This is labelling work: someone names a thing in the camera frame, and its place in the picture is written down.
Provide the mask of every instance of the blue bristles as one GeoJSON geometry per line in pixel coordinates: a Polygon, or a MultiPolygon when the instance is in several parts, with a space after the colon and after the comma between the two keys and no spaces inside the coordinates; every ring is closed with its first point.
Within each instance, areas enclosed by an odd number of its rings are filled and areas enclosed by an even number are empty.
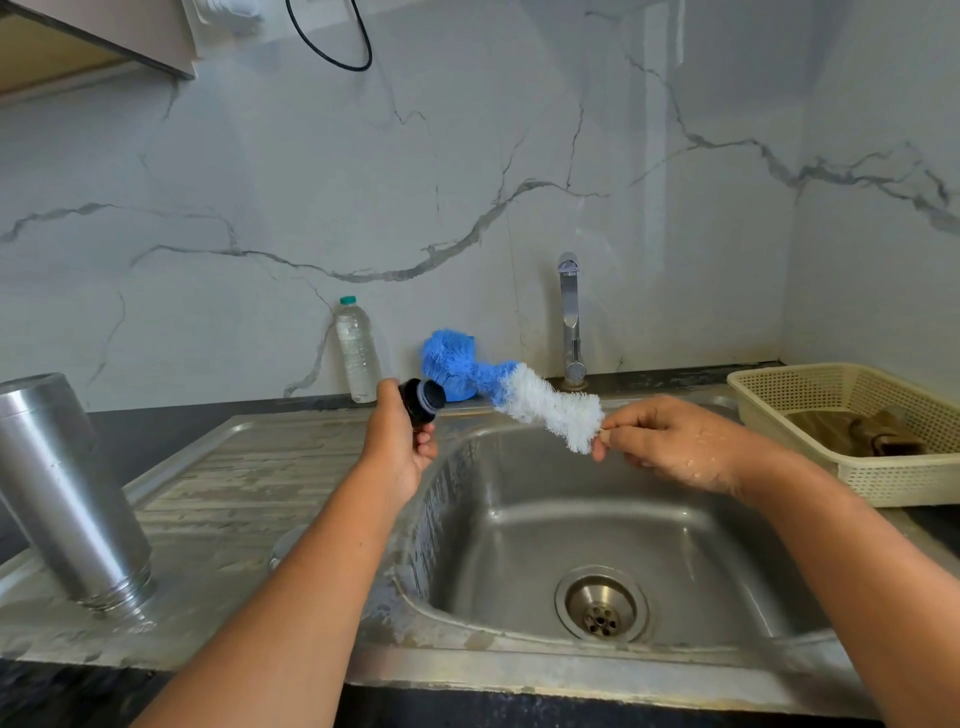
{"type": "Polygon", "coordinates": [[[423,374],[443,386],[447,401],[468,400],[479,392],[501,405],[501,382],[516,368],[515,361],[477,362],[473,337],[450,328],[434,331],[420,354],[423,374]]]}

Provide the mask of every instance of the chrome faucet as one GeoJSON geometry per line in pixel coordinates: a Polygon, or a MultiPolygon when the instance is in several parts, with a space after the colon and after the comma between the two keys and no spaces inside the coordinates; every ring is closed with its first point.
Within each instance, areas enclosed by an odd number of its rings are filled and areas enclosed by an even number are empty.
{"type": "Polygon", "coordinates": [[[580,304],[577,300],[577,275],[580,265],[573,253],[560,256],[560,299],[564,310],[564,389],[576,391],[587,386],[587,367],[580,360],[580,304]]]}

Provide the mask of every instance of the plastic water bottle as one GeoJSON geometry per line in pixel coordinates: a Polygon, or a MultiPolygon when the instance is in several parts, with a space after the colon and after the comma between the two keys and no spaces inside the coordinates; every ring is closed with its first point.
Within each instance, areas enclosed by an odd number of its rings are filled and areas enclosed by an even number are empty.
{"type": "Polygon", "coordinates": [[[376,383],[382,378],[373,345],[370,317],[356,296],[344,296],[336,315],[337,339],[344,353],[350,396],[355,402],[376,401],[376,383]]]}

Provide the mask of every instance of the hand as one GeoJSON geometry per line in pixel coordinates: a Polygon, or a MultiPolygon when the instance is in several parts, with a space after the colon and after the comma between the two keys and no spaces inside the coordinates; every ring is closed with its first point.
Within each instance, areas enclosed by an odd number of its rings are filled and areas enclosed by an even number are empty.
{"type": "Polygon", "coordinates": [[[608,449],[628,462],[679,480],[685,485],[743,499],[754,473],[771,456],[790,451],[746,427],[672,397],[633,402],[600,425],[593,459],[608,449]]]}
{"type": "Polygon", "coordinates": [[[414,432],[396,379],[384,379],[377,384],[376,408],[367,423],[358,464],[370,465],[383,473],[397,497],[397,508],[417,492],[420,476],[437,457],[433,430],[431,424],[414,432]]]}

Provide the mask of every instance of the beige plastic basket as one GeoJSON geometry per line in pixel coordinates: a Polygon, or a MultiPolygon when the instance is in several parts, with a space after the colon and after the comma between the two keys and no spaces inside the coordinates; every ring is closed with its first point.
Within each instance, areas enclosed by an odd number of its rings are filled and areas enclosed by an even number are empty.
{"type": "Polygon", "coordinates": [[[755,432],[800,452],[874,506],[960,503],[960,407],[876,369],[808,364],[734,372],[740,419],[755,432]],[[873,415],[899,405],[929,455],[850,457],[827,449],[785,415],[809,409],[873,415]]]}

